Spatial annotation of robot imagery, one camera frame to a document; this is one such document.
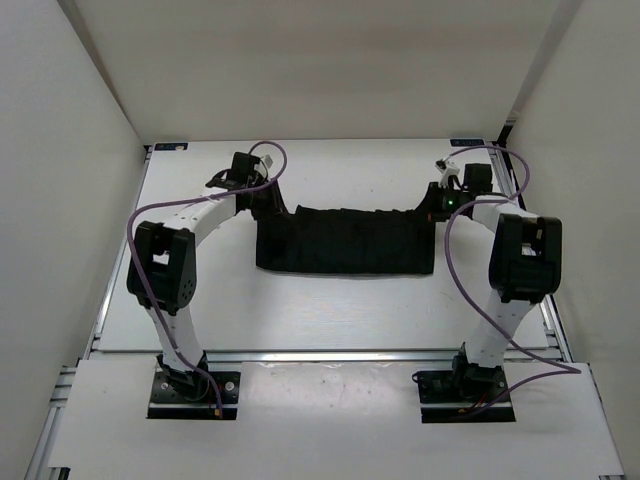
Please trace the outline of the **right aluminium frame rail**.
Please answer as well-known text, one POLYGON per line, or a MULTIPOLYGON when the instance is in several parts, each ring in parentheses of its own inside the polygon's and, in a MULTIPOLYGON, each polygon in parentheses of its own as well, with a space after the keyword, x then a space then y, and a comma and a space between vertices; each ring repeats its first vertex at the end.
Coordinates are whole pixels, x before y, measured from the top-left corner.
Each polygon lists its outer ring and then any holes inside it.
MULTIPOLYGON (((500 147, 507 148, 509 136, 511 135, 511 132, 515 124, 516 124, 515 115, 510 115, 508 119, 505 121, 503 127, 501 128, 500 133, 497 136, 497 139, 494 140, 493 143, 496 145, 499 145, 500 147)), ((508 153, 498 153, 493 156, 495 156, 496 158, 499 158, 498 163, 500 165, 499 167, 500 175, 505 178, 503 187, 509 193, 515 192, 517 188, 521 187, 521 182, 520 182, 520 178, 518 177, 518 174, 515 171, 514 161, 512 160, 511 156, 508 153)), ((555 339, 559 341, 559 349, 560 349, 562 359, 572 361, 574 359, 574 355, 571 351, 571 346, 567 339, 566 330, 562 323, 557 302, 553 294, 551 294, 550 296, 547 296, 543 300, 540 310, 541 310, 545 325, 551 328, 555 336, 555 339)), ((604 407, 602 404, 602 397, 598 389, 597 382, 593 376, 593 371, 589 364, 587 364, 587 367, 588 367, 587 378, 590 380, 590 383, 592 384, 594 395, 597 397, 598 406, 600 407, 600 410, 604 419, 606 419, 606 413, 604 411, 604 407)))

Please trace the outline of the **blue label left corner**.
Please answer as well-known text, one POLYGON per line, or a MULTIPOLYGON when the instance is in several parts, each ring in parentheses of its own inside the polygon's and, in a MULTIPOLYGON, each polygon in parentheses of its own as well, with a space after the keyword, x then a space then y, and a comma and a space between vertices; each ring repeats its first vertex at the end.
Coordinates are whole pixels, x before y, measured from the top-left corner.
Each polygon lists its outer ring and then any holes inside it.
POLYGON ((185 151, 188 149, 188 142, 165 142, 156 143, 154 145, 155 151, 185 151))

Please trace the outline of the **blue label corner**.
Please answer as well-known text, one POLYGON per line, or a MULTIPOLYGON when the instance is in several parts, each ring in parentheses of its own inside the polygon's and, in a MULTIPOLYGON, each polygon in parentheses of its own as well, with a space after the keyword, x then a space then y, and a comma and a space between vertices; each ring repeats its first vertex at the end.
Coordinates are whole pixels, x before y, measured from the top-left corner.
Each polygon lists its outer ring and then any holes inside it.
POLYGON ((472 146, 481 146, 485 142, 483 139, 478 138, 452 138, 450 139, 450 145, 454 148, 467 148, 472 146))
POLYGON ((188 149, 188 142, 165 142, 156 143, 154 145, 155 151, 185 151, 188 149))

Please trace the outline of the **black pleated skirt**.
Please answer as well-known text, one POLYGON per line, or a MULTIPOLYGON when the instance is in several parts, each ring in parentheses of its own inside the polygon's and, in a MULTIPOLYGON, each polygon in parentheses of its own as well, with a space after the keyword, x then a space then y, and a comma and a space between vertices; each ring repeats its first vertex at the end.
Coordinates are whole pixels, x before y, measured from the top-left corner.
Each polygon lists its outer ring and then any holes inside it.
POLYGON ((319 275, 430 275, 435 225, 407 211, 299 206, 257 221, 257 267, 319 275))

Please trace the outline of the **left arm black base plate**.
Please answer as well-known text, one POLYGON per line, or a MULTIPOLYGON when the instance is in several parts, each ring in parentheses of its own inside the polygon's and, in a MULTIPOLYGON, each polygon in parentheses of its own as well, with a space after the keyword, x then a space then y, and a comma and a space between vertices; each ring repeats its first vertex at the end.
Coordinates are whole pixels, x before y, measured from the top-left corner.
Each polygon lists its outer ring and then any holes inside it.
POLYGON ((151 386, 147 418, 152 420, 234 421, 237 419, 241 386, 240 371, 212 371, 211 376, 220 391, 221 406, 207 380, 195 390, 175 388, 168 375, 156 369, 151 386))

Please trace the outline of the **white front cover board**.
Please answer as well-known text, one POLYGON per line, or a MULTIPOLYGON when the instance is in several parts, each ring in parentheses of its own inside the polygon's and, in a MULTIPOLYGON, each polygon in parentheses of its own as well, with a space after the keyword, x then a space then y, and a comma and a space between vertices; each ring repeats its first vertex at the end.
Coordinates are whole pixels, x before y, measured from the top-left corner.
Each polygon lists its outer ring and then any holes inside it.
POLYGON ((148 359, 81 363, 50 456, 74 479, 597 479, 623 468, 587 372, 515 420, 425 424, 412 364, 246 364, 230 421, 147 417, 148 359))

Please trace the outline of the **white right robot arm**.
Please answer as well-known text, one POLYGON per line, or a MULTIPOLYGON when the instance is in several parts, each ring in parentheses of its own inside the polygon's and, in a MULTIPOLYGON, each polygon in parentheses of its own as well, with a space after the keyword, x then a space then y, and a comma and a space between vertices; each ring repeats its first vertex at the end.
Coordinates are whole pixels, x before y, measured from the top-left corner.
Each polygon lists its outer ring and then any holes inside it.
POLYGON ((455 213, 494 234, 487 305, 449 375, 450 390, 458 398, 487 398, 503 380, 504 353, 522 320, 559 287, 562 223, 530 213, 517 200, 495 192, 487 164, 466 165, 463 181, 450 159, 438 160, 436 168, 441 178, 428 186, 429 218, 446 222, 446 235, 451 234, 455 213))

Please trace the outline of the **blue label right corner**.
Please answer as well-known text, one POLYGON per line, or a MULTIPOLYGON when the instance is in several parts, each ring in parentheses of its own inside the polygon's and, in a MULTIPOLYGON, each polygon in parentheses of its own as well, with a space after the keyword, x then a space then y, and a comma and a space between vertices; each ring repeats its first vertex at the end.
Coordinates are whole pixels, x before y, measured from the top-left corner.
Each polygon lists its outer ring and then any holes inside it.
POLYGON ((452 138, 450 139, 450 145, 454 148, 467 148, 472 146, 481 146, 485 142, 483 139, 478 138, 452 138))

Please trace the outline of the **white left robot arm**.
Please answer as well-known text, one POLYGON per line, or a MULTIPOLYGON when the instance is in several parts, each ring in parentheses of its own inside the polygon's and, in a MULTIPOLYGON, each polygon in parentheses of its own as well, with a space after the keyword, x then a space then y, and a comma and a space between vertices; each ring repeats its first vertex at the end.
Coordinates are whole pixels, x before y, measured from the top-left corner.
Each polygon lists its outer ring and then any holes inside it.
POLYGON ((127 291, 151 318, 161 346, 158 365, 166 382, 188 402, 220 396, 193 324, 190 303, 197 288, 197 247, 223 223, 247 210, 275 212, 278 179, 273 160, 236 152, 231 166, 205 183, 193 198, 157 202, 134 211, 126 227, 130 251, 127 291))

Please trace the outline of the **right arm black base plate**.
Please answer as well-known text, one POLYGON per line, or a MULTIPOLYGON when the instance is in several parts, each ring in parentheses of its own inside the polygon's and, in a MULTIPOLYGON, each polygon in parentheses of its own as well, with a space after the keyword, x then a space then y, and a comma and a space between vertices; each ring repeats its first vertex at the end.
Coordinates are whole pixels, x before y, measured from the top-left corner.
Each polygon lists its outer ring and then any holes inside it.
POLYGON ((458 379, 452 370, 423 370, 412 375, 417 385, 423 424, 513 423, 516 416, 504 371, 493 379, 458 379))

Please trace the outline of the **aluminium table edge rail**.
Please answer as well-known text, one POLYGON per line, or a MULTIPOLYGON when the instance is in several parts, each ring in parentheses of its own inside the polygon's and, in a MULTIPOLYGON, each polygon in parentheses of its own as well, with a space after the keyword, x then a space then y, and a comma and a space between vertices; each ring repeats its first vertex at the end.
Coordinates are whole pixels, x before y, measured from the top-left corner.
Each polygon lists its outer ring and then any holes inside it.
MULTIPOLYGON (((561 350, 557 346, 533 353, 552 361, 562 360, 561 350)), ((152 357, 155 351, 103 351, 91 350, 88 359, 124 360, 134 357, 152 357)), ((392 350, 392 351, 209 351, 209 363, 341 363, 341 362, 444 362, 450 363, 456 350, 392 350)), ((532 360, 529 356, 516 350, 508 350, 506 359, 510 361, 532 360)))

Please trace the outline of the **aluminium frame rail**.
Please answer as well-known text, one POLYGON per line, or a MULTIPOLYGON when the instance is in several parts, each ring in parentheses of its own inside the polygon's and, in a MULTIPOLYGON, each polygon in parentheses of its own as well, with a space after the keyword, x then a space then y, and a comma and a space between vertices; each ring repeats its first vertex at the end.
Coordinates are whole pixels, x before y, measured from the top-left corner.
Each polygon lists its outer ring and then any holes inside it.
MULTIPOLYGON (((510 115, 508 119, 505 121, 503 127, 501 128, 500 133, 497 136, 497 139, 494 140, 493 143, 496 145, 499 145, 500 147, 507 148, 509 136, 511 135, 511 132, 515 124, 516 124, 515 115, 510 115)), ((518 177, 518 174, 515 171, 514 161, 512 160, 511 156, 508 153, 498 153, 493 156, 495 156, 496 158, 499 158, 498 163, 500 165, 499 167, 500 175, 505 178, 503 187, 509 193, 515 192, 517 188, 521 187, 521 182, 520 182, 520 178, 518 177)), ((543 300, 540 310, 541 310, 545 325, 551 328, 555 336, 555 339, 559 341, 559 349, 560 349, 562 359, 572 361, 574 359, 574 355, 571 351, 571 346, 567 339, 566 330, 562 323, 557 302, 553 294, 551 294, 550 296, 547 296, 543 300)), ((597 382, 593 376, 593 371, 589 364, 587 364, 587 367, 588 367, 587 378, 590 380, 590 383, 592 384, 594 395, 597 397, 598 406, 600 407, 600 410, 604 419, 606 419, 606 413, 604 411, 604 407, 602 404, 602 397, 598 389, 597 382)))
POLYGON ((105 293, 99 305, 99 310, 94 320, 89 339, 81 356, 70 366, 64 365, 55 381, 51 398, 47 407, 47 415, 41 430, 36 447, 27 467, 25 479, 67 479, 69 469, 67 467, 49 467, 48 462, 55 438, 61 423, 64 409, 71 393, 72 384, 76 375, 77 366, 81 360, 86 360, 96 349, 96 345, 102 336, 104 324, 109 306, 115 290, 115 283, 119 272, 121 260, 124 255, 125 245, 121 243, 116 255, 113 269, 109 276, 105 293))

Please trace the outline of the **left aluminium frame rail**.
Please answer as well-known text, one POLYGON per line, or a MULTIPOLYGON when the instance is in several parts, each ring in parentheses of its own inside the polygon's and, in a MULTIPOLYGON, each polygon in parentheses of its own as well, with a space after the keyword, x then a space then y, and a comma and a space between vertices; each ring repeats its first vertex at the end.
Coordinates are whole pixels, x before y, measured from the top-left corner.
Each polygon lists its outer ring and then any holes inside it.
POLYGON ((67 467, 49 467, 48 462, 55 438, 61 423, 64 409, 71 393, 72 384, 76 375, 77 366, 81 360, 86 360, 96 349, 96 345, 102 336, 104 324, 109 306, 115 290, 115 283, 119 272, 121 260, 124 255, 125 245, 121 243, 116 255, 113 269, 109 276, 105 293, 99 305, 99 310, 94 320, 89 339, 81 356, 70 366, 64 365, 55 381, 51 398, 47 407, 47 415, 41 430, 36 447, 27 467, 25 479, 67 479, 69 469, 67 467))

